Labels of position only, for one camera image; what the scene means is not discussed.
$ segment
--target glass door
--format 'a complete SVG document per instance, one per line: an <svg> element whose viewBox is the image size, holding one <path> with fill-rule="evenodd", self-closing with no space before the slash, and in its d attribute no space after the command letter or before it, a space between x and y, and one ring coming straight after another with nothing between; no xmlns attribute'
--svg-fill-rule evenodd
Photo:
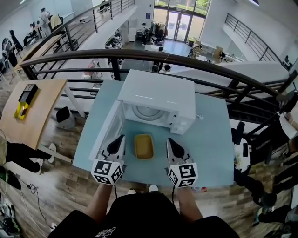
<svg viewBox="0 0 298 238"><path fill-rule="evenodd" d="M167 39L175 40L179 13L169 12Z"/></svg>
<svg viewBox="0 0 298 238"><path fill-rule="evenodd" d="M190 22L190 16L185 14L180 14L179 27L177 29L176 40L185 42L185 37L187 34L188 25Z"/></svg>
<svg viewBox="0 0 298 238"><path fill-rule="evenodd" d="M167 39L185 42L190 23L190 15L169 12Z"/></svg>

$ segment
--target ceiling light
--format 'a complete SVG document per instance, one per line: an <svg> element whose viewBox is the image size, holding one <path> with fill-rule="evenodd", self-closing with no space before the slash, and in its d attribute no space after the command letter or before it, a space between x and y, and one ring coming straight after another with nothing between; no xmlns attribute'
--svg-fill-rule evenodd
<svg viewBox="0 0 298 238"><path fill-rule="evenodd" d="M259 1L258 1L258 0L248 0L248 1L250 1L250 2L253 3L254 5L259 6Z"/></svg>

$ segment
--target black box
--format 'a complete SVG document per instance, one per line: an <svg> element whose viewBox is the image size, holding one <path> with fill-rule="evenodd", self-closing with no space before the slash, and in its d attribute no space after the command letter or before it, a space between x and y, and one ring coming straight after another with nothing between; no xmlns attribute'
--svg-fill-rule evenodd
<svg viewBox="0 0 298 238"><path fill-rule="evenodd" d="M38 87L36 84L28 84L20 96L19 102L26 102L29 105L37 90Z"/></svg>

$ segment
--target white sneaker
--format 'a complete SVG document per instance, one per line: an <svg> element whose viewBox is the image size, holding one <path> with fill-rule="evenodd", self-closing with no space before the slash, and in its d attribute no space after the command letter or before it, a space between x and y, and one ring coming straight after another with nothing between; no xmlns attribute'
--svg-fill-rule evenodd
<svg viewBox="0 0 298 238"><path fill-rule="evenodd" d="M41 167L42 167L42 165L43 165L43 159L41 159L41 158L38 158L37 159L37 161L36 161L38 164L39 164L39 171L37 172L37 174L41 174Z"/></svg>
<svg viewBox="0 0 298 238"><path fill-rule="evenodd" d="M136 194L136 191L134 189L129 189L129 191L127 192L127 194Z"/></svg>
<svg viewBox="0 0 298 238"><path fill-rule="evenodd" d="M158 192L158 187L156 185L150 185L148 192Z"/></svg>
<svg viewBox="0 0 298 238"><path fill-rule="evenodd" d="M49 149L54 152L53 154L56 153L56 145L54 143L50 144ZM52 155L51 158L48 160L48 162L53 163L54 159L55 159L55 156Z"/></svg>

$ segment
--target light blue table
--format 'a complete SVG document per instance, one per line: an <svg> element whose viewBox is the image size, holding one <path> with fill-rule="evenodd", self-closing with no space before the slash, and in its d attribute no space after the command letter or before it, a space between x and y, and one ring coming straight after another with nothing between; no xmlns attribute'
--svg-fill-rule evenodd
<svg viewBox="0 0 298 238"><path fill-rule="evenodd" d="M74 156L73 165L91 171L92 161L88 159L102 124L122 88L123 82L105 80L97 94L88 115ZM122 134L126 136L127 165L123 179L145 184L172 186L166 175L169 166L166 156L166 140L172 137L188 148L197 162L199 186L230 185L234 180L234 147L226 102L211 96L196 93L196 118L184 135L169 132L169 128L126 120ZM154 158L139 160L135 157L134 137L149 133L153 138Z"/></svg>

